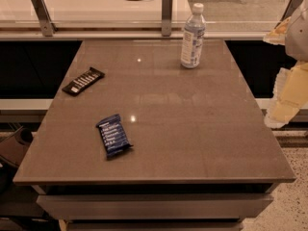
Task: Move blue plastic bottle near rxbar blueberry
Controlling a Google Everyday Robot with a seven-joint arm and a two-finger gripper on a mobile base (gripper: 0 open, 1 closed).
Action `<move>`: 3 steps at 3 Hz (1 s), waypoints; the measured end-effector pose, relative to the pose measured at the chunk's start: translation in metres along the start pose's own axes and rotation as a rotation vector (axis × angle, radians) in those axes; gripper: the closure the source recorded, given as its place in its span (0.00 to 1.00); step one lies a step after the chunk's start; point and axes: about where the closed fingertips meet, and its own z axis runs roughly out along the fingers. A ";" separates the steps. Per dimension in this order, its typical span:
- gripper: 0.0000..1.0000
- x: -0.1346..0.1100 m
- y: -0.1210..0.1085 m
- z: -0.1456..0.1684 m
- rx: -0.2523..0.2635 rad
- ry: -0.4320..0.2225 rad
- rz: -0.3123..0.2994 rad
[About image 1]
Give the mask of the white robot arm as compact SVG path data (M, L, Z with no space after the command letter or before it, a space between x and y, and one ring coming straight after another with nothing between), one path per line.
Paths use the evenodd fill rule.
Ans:
M282 67L275 79L265 124L281 128L308 103L308 0L263 37L273 45L284 45L286 54L296 60L291 69Z

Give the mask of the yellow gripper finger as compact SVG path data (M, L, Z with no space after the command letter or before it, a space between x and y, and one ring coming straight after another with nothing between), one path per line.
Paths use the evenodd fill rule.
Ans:
M308 102L308 63L298 61L291 69L281 68L276 76L265 124L281 128Z
M273 45L284 45L285 36L290 20L291 18L287 17L286 19L281 21L273 30L271 30L263 37L263 42Z

